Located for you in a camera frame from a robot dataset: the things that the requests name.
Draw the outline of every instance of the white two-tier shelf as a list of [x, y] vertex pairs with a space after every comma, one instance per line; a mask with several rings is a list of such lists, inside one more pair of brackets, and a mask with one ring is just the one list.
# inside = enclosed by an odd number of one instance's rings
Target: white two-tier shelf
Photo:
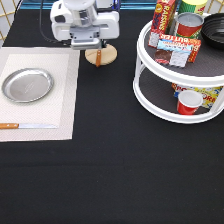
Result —
[[224, 90], [212, 108], [200, 107], [195, 115], [180, 115], [171, 83], [189, 87], [224, 85], [224, 51], [213, 49], [203, 39], [195, 63], [185, 68], [168, 67], [154, 61], [156, 49], [148, 46], [152, 21], [142, 29], [137, 42], [134, 92], [141, 105], [154, 115], [177, 123], [200, 123], [216, 117], [224, 109]]

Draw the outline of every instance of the orange knife handle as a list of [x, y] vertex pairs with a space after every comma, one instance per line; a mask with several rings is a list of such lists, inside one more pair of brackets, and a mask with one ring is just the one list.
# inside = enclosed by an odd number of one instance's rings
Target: orange knife handle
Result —
[[97, 51], [97, 55], [96, 55], [96, 67], [100, 67], [101, 65], [101, 50]]
[[19, 128], [19, 124], [12, 124], [12, 123], [0, 124], [0, 129], [17, 129], [17, 128]]

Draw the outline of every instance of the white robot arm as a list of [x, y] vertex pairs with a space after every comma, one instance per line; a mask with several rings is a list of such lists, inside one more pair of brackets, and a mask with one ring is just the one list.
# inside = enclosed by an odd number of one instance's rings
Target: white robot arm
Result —
[[77, 50], [99, 49], [102, 40], [119, 36], [119, 13], [106, 10], [119, 4], [117, 0], [59, 0], [51, 9], [54, 37], [71, 39]]

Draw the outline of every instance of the white placemat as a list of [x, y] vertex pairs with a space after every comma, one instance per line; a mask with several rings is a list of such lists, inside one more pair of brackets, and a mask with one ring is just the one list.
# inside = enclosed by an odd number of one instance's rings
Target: white placemat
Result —
[[65, 48], [2, 48], [0, 85], [12, 72], [42, 68], [54, 78], [51, 92], [32, 103], [14, 103], [0, 94], [0, 123], [54, 124], [57, 129], [0, 130], [0, 141], [71, 139], [73, 132], [79, 51]]

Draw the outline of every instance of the cardboard box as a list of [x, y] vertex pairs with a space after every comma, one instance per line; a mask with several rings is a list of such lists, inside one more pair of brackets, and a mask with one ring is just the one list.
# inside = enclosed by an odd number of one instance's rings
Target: cardboard box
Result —
[[174, 96], [177, 98], [179, 93], [184, 90], [194, 90], [196, 92], [201, 93], [203, 96], [202, 107], [211, 109], [217, 97], [219, 96], [219, 93], [221, 92], [223, 86], [211, 87], [211, 88], [198, 88], [198, 87], [181, 86], [181, 85], [172, 83], [172, 88], [175, 88]]
[[165, 35], [165, 34], [161, 34], [160, 39], [193, 45], [192, 53], [189, 56], [188, 62], [195, 62], [196, 56], [197, 56], [197, 54], [199, 52], [199, 49], [201, 47], [201, 41], [200, 40], [183, 38], [183, 37], [176, 37], [176, 36]]
[[185, 67], [194, 45], [188, 42], [176, 41], [177, 37], [170, 35], [160, 35], [155, 61], [160, 64]]
[[160, 34], [169, 33], [176, 12], [177, 3], [178, 0], [157, 1], [148, 42], [149, 46], [156, 48]]

